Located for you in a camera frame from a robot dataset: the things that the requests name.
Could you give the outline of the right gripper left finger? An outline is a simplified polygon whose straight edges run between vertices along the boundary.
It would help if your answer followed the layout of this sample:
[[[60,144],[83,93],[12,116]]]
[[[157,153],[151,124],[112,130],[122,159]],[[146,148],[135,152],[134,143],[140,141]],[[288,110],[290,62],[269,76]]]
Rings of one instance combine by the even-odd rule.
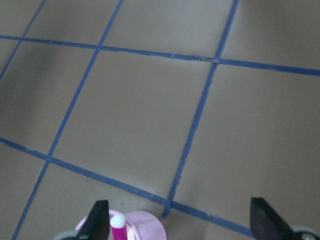
[[[57,240],[107,240],[110,235],[108,200],[98,200],[93,205],[79,230],[64,231],[56,235]]]

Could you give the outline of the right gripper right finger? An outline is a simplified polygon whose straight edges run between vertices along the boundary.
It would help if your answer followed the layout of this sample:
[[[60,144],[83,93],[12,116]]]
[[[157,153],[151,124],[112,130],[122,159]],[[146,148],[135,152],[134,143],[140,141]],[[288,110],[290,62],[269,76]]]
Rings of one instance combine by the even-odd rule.
[[[250,231],[256,240],[318,240],[311,228],[290,226],[262,197],[250,199]]]

